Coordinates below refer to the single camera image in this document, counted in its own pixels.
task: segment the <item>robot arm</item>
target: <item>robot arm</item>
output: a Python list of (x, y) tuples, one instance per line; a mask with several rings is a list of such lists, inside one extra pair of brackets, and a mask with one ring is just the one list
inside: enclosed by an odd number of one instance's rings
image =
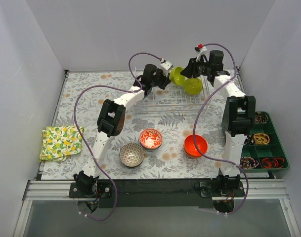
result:
[[(200, 44), (195, 47), (195, 50), (198, 56), (189, 60), (188, 66), (181, 72), (183, 76), (187, 78), (207, 76), (207, 80), (215, 89), (230, 80), (229, 72), (223, 70), (224, 54), (222, 51), (211, 51), (207, 60), (205, 47)], [(253, 96), (247, 96), (233, 82), (225, 85), (220, 93), (226, 100), (222, 119), (222, 128), (226, 135), (225, 159), (239, 165), (246, 136), (254, 125), (256, 99)], [(240, 173), (237, 167), (225, 162), (222, 162), (220, 171), (228, 176), (237, 176)]]
[[(155, 65), (147, 64), (143, 75), (137, 77), (142, 84), (142, 89), (138, 92), (126, 93), (111, 101), (105, 100), (97, 120), (98, 132), (93, 146), (93, 154), (97, 162), (103, 158), (110, 147), (115, 136), (119, 135), (124, 127), (125, 112), (138, 101), (143, 100), (152, 90), (158, 86), (165, 89), (170, 83), (169, 75), (173, 68), (171, 62), (161, 59), (161, 64), (157, 68)], [(134, 82), (130, 91), (140, 89), (139, 83)], [(93, 159), (89, 159), (79, 174), (74, 175), (76, 185), (84, 195), (92, 195), (96, 192), (97, 179), (101, 171)]]
[[(131, 91), (136, 91), (138, 89), (138, 86), (132, 86), (130, 88)], [(115, 118), (116, 113), (118, 113), (117, 116), (119, 115), (119, 113), (121, 114), (121, 116), (124, 116), (126, 110), (129, 110), (130, 107), (144, 98), (144, 94), (145, 91), (140, 90), (139, 92), (126, 93), (121, 97), (115, 99), (114, 101), (105, 100), (98, 119), (98, 132), (92, 149), (97, 162), (99, 162), (99, 160), (105, 156), (112, 141), (115, 139), (116, 135), (110, 135), (112, 134), (112, 131), (111, 133), (109, 133), (109, 130), (107, 129), (112, 127), (112, 125), (110, 124), (113, 120), (117, 121), (117, 119)], [(110, 114), (109, 111), (112, 110), (111, 107), (120, 107), (120, 109), (117, 112), (115, 111), (114, 113)], [(118, 131), (120, 132), (123, 129), (123, 125), (124, 117), (122, 119), (122, 122), (120, 119), (119, 125), (116, 129), (118, 129)], [(82, 170), (84, 171), (85, 175), (87, 175), (88, 177), (92, 176), (93, 178), (98, 177), (101, 173), (101, 171), (96, 167), (93, 159), (89, 159)]]

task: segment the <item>orange bowl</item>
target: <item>orange bowl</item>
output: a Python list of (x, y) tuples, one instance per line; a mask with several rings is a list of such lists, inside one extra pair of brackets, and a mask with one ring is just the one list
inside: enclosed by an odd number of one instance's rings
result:
[(201, 157), (201, 155), (200, 155), (200, 156), (197, 156), (197, 157), (192, 156), (192, 155), (190, 155), (190, 154), (186, 151), (185, 147), (183, 147), (183, 149), (184, 149), (185, 154), (186, 154), (188, 157), (190, 157), (191, 159), (197, 159), (197, 158), (200, 158), (200, 157)]
[(155, 129), (149, 128), (143, 130), (139, 136), (141, 145), (148, 150), (155, 150), (162, 145), (163, 142), (162, 134)]
[[(206, 140), (199, 136), (199, 135), (195, 135), (195, 139), (196, 139), (196, 143), (200, 149), (200, 151), (205, 154), (208, 150), (208, 143), (206, 142)], [(188, 136), (185, 140), (184, 140), (184, 144), (183, 144), (184, 150), (185, 152), (192, 156), (192, 157), (200, 157), (201, 153), (198, 152), (198, 150), (195, 148), (194, 145), (194, 139), (193, 139), (193, 134)]]

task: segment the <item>bowl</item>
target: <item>bowl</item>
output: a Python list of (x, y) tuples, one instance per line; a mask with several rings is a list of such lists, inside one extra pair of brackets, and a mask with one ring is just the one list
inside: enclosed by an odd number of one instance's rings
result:
[(199, 78), (189, 78), (183, 84), (183, 88), (191, 95), (199, 94), (203, 88), (202, 81)]
[(170, 72), (169, 79), (175, 85), (183, 85), (185, 82), (185, 76), (182, 76), (180, 73), (182, 72), (182, 67), (175, 67)]
[(163, 140), (161, 132), (153, 128), (143, 130), (139, 136), (141, 145), (147, 150), (158, 149), (162, 145)]
[[(195, 135), (195, 140), (200, 151), (203, 154), (205, 154), (208, 150), (208, 143), (206, 142), (206, 140), (199, 135)], [(193, 134), (186, 137), (183, 143), (183, 148), (185, 152), (192, 157), (198, 158), (202, 156), (201, 153), (199, 153), (198, 150), (195, 148)]]
[(200, 158), (200, 157), (201, 157), (201, 154), (200, 154), (199, 156), (192, 156), (191, 154), (189, 154), (189, 153), (186, 151), (186, 149), (185, 149), (184, 146), (183, 146), (183, 149), (184, 149), (185, 154), (186, 154), (188, 157), (190, 157), (191, 159), (197, 159), (197, 158)]
[(256, 145), (268, 145), (270, 142), (270, 137), (264, 133), (256, 133), (254, 135), (254, 142)]
[(242, 157), (239, 166), (242, 169), (254, 169), (259, 165), (259, 161), (252, 157)]
[(144, 158), (145, 152), (138, 143), (130, 142), (121, 147), (120, 160), (129, 168), (139, 166), (144, 161)]
[(255, 115), (255, 123), (256, 124), (264, 124), (269, 121), (268, 115), (263, 112), (256, 112)]

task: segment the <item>patterned bowl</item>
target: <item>patterned bowl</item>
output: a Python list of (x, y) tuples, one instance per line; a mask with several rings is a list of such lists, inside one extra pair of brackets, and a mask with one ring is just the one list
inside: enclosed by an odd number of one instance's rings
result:
[(129, 167), (134, 168), (139, 166), (145, 158), (145, 152), (141, 145), (135, 142), (127, 143), (121, 147), (120, 159), (121, 162)]
[[(200, 151), (203, 154), (205, 154), (206, 151), (208, 150), (208, 143), (203, 137), (199, 135), (195, 135), (195, 139)], [(197, 157), (197, 158), (201, 156), (201, 153), (199, 153), (198, 150), (195, 148), (193, 134), (191, 134), (184, 140), (183, 147), (185, 152), (190, 156)]]
[(147, 150), (158, 149), (162, 145), (163, 140), (162, 134), (152, 128), (143, 130), (139, 136), (141, 145)]

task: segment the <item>green cloth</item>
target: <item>green cloth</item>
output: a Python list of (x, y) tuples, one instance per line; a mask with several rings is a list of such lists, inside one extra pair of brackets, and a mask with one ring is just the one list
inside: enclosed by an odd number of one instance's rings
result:
[(82, 137), (76, 126), (47, 127), (42, 131), (43, 145), (40, 160), (64, 161), (81, 153)]

